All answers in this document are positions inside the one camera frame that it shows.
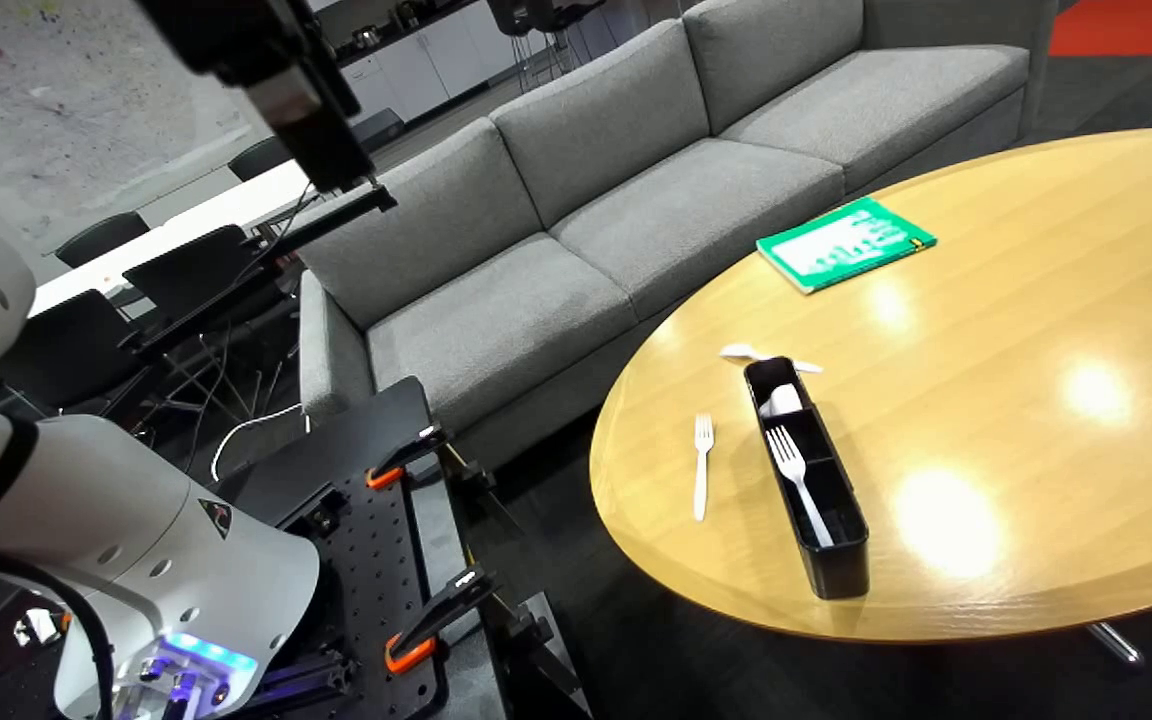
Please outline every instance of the wire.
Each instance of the wire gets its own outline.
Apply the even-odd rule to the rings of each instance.
[[[102,635],[96,607],[77,587],[60,585],[54,576],[48,576],[42,569],[32,569],[24,560],[0,556],[0,570],[42,585],[81,618],[81,628],[88,630],[88,644],[92,644],[92,665],[96,665],[96,696],[101,696],[96,716],[112,720],[112,644]]]
[[[242,427],[271,424],[271,421],[293,417],[293,410],[298,410],[298,403],[276,407],[276,410],[268,410],[268,417],[248,417],[248,421],[240,421],[235,427],[228,427],[228,431],[220,436],[215,453],[212,453],[212,478],[220,478],[220,457],[225,457],[225,449],[228,449]]]

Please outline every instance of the floor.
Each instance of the floor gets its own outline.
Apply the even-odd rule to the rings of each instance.
[[[382,149],[382,167],[456,130],[464,121],[513,100],[520,78],[494,84]],[[1041,121],[1025,138],[1149,126],[1152,56],[1051,58]],[[297,436],[271,424],[240,436],[228,464]],[[520,529],[500,515],[466,525],[472,550],[504,596],[546,591],[575,650],[595,716],[607,720],[867,720],[867,716],[1152,716],[1152,610],[1120,618],[1149,668],[1120,668],[1085,630],[1019,635],[992,644],[875,649],[773,635],[691,607],[636,570],[599,529],[582,453],[591,417],[500,467],[500,496]],[[202,473],[215,442],[193,453]],[[0,716],[42,679],[0,673]]]

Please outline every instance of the green book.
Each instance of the green book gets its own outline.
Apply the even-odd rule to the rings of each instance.
[[[880,201],[859,196],[807,224],[764,235],[754,248],[798,293],[821,293],[919,248],[937,248],[937,235],[889,213]]]

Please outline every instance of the black box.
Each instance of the black box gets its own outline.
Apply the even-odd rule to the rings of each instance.
[[[842,467],[838,453],[833,449],[833,436],[827,436],[798,371],[793,368],[793,358],[773,355],[773,358],[748,364],[743,385],[753,390],[753,417],[759,421],[764,449],[769,449],[769,431],[780,424],[780,427],[789,427],[793,442],[798,449],[798,457],[807,464],[807,496],[817,500],[821,521],[833,535],[827,546],[817,538],[797,483],[789,475],[780,475],[776,457],[769,449],[769,464],[780,478],[782,512],[793,521],[793,535],[798,543],[798,556],[807,563],[817,596],[821,601],[863,596],[867,591],[867,560],[863,560],[867,525],[863,525],[863,512],[855,503],[846,467]],[[759,417],[759,407],[769,403],[769,397],[780,385],[793,385],[798,390],[804,407],[793,417]]]

